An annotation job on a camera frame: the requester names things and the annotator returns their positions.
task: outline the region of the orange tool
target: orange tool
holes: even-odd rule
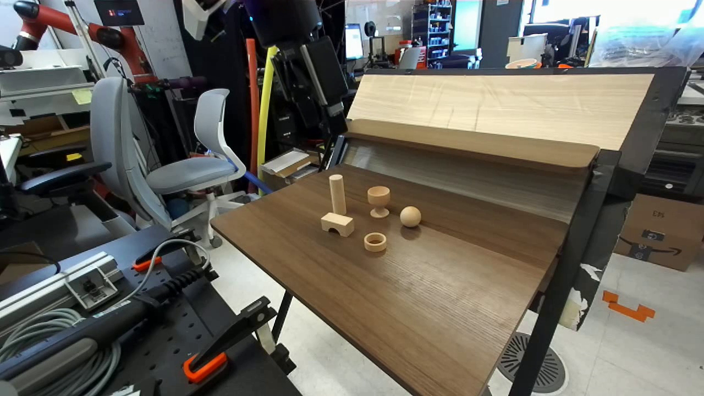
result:
[[[225,332],[221,332],[201,354],[190,357],[181,369],[182,377],[191,386],[201,386],[221,371],[225,371],[228,357],[225,350],[239,344],[250,332],[259,331],[270,322],[278,313],[268,306],[267,298],[259,298],[257,302],[249,303],[245,311],[239,311],[235,324],[231,324]]]
[[[617,293],[610,293],[610,290],[602,293],[602,302],[610,306],[610,311],[621,313],[621,314],[625,314],[625,317],[632,317],[632,320],[636,320],[636,322],[646,322],[646,320],[653,320],[653,317],[656,317],[656,311],[649,308],[649,306],[640,306],[640,303],[639,303],[636,311],[633,311],[633,308],[627,308],[627,306],[621,306],[621,303],[619,303],[619,295],[617,295]]]
[[[204,365],[201,365],[198,369],[193,369],[193,361],[196,357],[185,359],[182,364],[182,377],[191,383],[191,386],[201,386],[204,380],[210,380],[211,377],[215,377],[218,371],[223,371],[223,368],[226,365],[226,354],[221,352],[215,354],[211,361],[207,361]]]
[[[136,270],[136,272],[147,272],[147,270],[149,270],[149,261],[151,261],[151,258],[141,260],[141,261],[134,261],[134,264],[133,264],[133,270]]]

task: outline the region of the wooden peg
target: wooden peg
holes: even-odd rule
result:
[[[324,232],[334,229],[338,235],[347,238],[355,232],[355,220],[331,212],[321,217],[321,229]]]
[[[347,214],[347,199],[345,199],[345,179],[341,173],[331,173],[331,203],[333,214]]]

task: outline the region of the red tool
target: red tool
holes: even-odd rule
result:
[[[15,14],[23,18],[17,51],[38,48],[46,27],[52,27],[72,36],[78,34],[70,18],[50,7],[29,3],[29,0],[15,0],[14,7],[15,7]],[[136,41],[133,27],[121,27],[119,31],[114,31],[99,24],[89,24],[89,37],[123,55],[134,75],[134,81],[157,81],[149,69],[149,61]]]

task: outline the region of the monitor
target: monitor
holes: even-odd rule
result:
[[[146,24],[136,0],[95,0],[104,27],[141,27]]]
[[[245,7],[265,47],[312,41],[324,29],[314,0],[245,0]]]
[[[457,0],[456,7],[456,53],[476,51],[479,47],[481,0]]]
[[[364,37],[361,37],[361,24],[345,24],[345,60],[364,60]]]
[[[570,58],[573,27],[570,24],[526,24],[524,36],[547,36],[547,44],[555,51],[555,60]]]

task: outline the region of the storage cabinet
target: storage cabinet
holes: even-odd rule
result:
[[[426,61],[446,58],[453,48],[456,4],[437,0],[434,4],[415,4],[413,11],[413,40],[426,47]]]

